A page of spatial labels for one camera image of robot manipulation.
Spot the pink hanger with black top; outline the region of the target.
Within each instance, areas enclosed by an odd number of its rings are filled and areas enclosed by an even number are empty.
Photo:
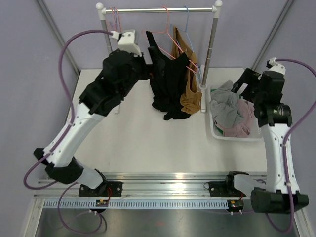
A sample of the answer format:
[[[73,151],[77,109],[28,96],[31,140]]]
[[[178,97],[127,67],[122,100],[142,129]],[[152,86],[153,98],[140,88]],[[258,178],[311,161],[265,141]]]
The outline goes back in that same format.
[[[166,13],[167,13],[167,22],[166,22],[166,28],[164,31],[153,31],[152,33],[156,33],[156,34],[167,34],[168,37],[172,40],[173,42],[173,45],[175,45],[182,53],[185,53],[187,52],[187,50],[183,50],[182,47],[180,46],[180,44],[178,43],[178,40],[175,40],[171,34],[169,33],[169,16],[170,16],[170,13],[169,13],[169,10],[167,9],[166,6],[162,6],[161,9],[165,9],[166,10]],[[141,36],[142,37],[146,37],[146,32],[145,30],[141,30]],[[165,51],[163,48],[161,48],[160,46],[158,46],[159,49],[162,49],[162,51],[164,53],[166,53],[168,56],[171,56],[172,59],[175,59],[175,57],[173,57],[170,53],[168,53],[167,51]],[[189,60],[189,62],[196,68],[196,70],[193,70],[191,67],[189,66],[186,66],[190,71],[193,72],[193,74],[198,78],[199,76],[199,73],[200,73],[200,70],[199,70],[199,67],[196,65],[196,63],[194,63],[192,60]]]

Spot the grey tank top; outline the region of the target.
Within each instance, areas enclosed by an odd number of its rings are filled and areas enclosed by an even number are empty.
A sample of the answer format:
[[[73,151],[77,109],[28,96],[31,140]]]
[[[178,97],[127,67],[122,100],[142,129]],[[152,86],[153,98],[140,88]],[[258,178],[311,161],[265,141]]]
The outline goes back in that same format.
[[[237,122],[243,121],[243,116],[238,111],[239,97],[231,92],[234,83],[226,81],[210,93],[210,110],[214,120],[223,128],[232,128]]]

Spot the black tank top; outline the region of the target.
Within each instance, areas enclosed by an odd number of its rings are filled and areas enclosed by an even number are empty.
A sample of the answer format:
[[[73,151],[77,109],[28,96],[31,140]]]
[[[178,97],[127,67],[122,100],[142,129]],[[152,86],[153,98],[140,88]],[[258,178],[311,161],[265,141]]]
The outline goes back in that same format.
[[[189,64],[189,58],[182,53],[175,59],[169,59],[158,48],[154,36],[150,31],[146,32],[149,47],[156,49],[156,58],[165,62],[164,75],[150,80],[150,86],[154,94],[152,106],[156,110],[165,112],[163,119],[187,119],[191,115],[181,109],[180,97],[185,89],[184,71]]]

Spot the mauve pink tank top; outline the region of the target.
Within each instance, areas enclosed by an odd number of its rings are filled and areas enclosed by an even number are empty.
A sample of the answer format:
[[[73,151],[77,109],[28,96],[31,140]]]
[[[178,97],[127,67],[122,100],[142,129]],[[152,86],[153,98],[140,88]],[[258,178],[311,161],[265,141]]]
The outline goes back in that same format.
[[[243,116],[243,121],[237,122],[232,128],[223,128],[214,120],[215,125],[217,124],[224,130],[224,136],[246,138],[250,134],[253,119],[255,118],[253,104],[243,99],[239,99],[238,111]]]

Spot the pink wire hanger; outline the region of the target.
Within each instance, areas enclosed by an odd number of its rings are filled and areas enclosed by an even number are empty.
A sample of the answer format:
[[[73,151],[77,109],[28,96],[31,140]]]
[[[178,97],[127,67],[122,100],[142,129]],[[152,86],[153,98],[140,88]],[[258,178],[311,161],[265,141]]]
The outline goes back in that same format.
[[[121,25],[121,20],[120,20],[120,15],[118,10],[114,7],[114,13],[115,13],[115,19],[116,19],[116,29],[119,32],[122,32],[122,25]]]

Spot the blue hanger with mauve top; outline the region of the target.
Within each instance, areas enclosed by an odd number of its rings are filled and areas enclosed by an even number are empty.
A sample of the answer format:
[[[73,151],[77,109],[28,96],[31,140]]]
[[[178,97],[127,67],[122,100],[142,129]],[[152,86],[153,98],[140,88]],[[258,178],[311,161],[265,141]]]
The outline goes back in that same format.
[[[110,26],[113,30],[120,32],[122,30],[122,27],[121,27],[119,13],[115,7],[110,7],[110,10],[111,10],[112,16],[113,16],[113,21],[110,22]]]

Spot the green tank top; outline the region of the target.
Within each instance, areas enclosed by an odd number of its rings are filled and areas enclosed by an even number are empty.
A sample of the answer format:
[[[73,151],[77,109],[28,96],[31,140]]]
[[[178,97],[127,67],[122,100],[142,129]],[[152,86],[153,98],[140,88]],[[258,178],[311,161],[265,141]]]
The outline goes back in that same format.
[[[220,128],[217,124],[215,125],[215,127],[216,127],[217,131],[218,131],[222,136],[225,135],[225,134],[224,134],[224,130],[223,130],[222,128]]]

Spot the pink hanger with grey top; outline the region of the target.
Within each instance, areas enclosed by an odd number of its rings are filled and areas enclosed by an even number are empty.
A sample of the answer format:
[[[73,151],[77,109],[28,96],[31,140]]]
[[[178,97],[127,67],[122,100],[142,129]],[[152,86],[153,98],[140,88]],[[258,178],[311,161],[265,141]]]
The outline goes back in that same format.
[[[112,16],[113,16],[112,28],[113,28],[115,31],[117,31],[117,29],[116,29],[116,19],[115,19],[114,8],[113,8],[113,7],[110,7],[110,10],[111,10]]]

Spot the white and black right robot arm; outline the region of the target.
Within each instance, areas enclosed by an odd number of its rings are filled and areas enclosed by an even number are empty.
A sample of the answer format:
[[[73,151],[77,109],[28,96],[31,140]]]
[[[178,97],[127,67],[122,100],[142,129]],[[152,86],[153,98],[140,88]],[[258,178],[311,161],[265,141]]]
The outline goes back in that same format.
[[[292,114],[290,107],[281,102],[284,75],[284,71],[273,68],[261,74],[247,68],[232,88],[236,93],[247,85],[241,96],[254,104],[265,144],[267,178],[261,184],[248,173],[231,171],[224,190],[231,196],[242,192],[249,197],[256,213],[293,214],[309,204],[308,196],[300,192],[293,168],[289,135]]]

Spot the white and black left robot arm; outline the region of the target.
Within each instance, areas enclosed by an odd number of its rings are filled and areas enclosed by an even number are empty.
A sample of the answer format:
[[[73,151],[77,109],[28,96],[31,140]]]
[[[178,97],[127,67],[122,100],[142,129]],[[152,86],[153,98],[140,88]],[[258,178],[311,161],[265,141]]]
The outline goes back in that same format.
[[[51,144],[34,150],[50,178],[63,184],[79,183],[96,197],[107,192],[106,177],[81,164],[74,155],[91,130],[124,100],[138,81],[163,73],[165,63],[158,58],[157,50],[148,50],[151,64],[146,64],[142,55],[118,49],[104,59],[103,69],[80,95],[70,121]]]

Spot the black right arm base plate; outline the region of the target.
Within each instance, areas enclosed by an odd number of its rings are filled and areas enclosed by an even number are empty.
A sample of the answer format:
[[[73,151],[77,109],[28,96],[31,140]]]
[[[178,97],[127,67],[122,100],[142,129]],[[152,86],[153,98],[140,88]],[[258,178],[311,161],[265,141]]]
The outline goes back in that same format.
[[[224,181],[209,181],[203,184],[212,198],[231,197],[227,184]]]

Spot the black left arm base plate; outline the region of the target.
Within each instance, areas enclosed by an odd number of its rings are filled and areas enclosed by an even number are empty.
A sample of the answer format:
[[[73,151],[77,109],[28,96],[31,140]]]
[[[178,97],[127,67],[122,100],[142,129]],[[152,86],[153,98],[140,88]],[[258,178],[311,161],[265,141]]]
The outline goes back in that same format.
[[[122,185],[123,183],[119,181],[105,181],[96,189],[91,189],[81,184],[79,197],[121,197]]]

